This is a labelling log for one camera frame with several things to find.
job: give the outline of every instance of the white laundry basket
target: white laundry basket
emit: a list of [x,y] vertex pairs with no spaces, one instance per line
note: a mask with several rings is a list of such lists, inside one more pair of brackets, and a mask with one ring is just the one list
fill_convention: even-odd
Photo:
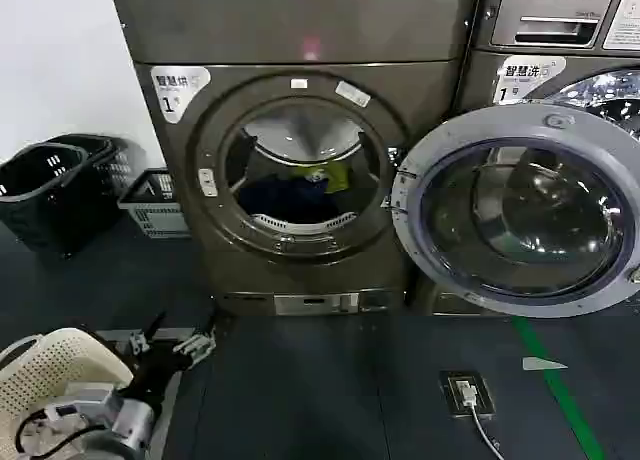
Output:
[[20,422],[48,400],[63,395],[69,382],[126,386],[133,378],[116,355],[76,328],[26,337],[0,352],[0,362],[33,341],[31,348],[0,370],[0,460],[18,458],[14,440]]

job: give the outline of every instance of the white wall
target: white wall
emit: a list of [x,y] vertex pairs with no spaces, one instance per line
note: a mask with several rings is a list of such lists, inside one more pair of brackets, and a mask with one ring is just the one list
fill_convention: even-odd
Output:
[[112,0],[2,0],[0,25],[0,162],[82,132],[138,144],[136,170],[164,165]]

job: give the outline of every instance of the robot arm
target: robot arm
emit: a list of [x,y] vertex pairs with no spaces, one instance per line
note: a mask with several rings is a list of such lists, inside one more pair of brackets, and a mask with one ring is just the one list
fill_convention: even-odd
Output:
[[25,454],[22,434],[36,420],[56,421],[70,414],[79,414],[89,424],[34,460],[44,460],[72,441],[81,438],[83,453],[71,460],[143,460],[149,448],[153,428],[162,413],[164,394],[173,375],[188,370],[214,350],[213,334],[198,333],[173,346],[149,346],[144,334],[132,337],[138,349],[139,367],[131,384],[115,390],[111,384],[85,384],[75,392],[58,397],[44,409],[26,418],[16,433],[16,450]]

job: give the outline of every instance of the sticker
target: sticker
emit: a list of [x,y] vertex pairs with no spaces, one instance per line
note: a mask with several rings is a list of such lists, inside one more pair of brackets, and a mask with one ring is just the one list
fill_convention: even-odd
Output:
[[291,88],[307,88],[307,79],[306,78],[292,78],[291,79]]
[[204,67],[155,66],[151,79],[160,110],[169,123],[178,123],[193,97],[211,81]]
[[538,370],[560,370],[563,368],[569,368],[566,365],[551,360],[546,360],[540,357],[523,357],[522,369],[525,371],[538,371]]
[[620,0],[602,48],[640,50],[640,0]]
[[338,84],[336,87],[336,93],[362,108],[366,107],[369,100],[371,100],[370,95],[367,95],[362,90],[358,90],[353,85],[344,81]]
[[493,103],[505,105],[518,103],[544,82],[564,70],[564,57],[541,55],[512,55],[498,70]]
[[204,193],[205,197],[218,196],[218,188],[213,178],[213,170],[210,168],[201,168],[198,170],[198,180],[200,181],[200,188],[202,188],[202,193]]

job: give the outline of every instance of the control panel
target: control panel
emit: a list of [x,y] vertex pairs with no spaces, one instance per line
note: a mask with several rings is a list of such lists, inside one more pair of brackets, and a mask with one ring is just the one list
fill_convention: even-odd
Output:
[[502,0],[494,45],[592,47],[611,0]]

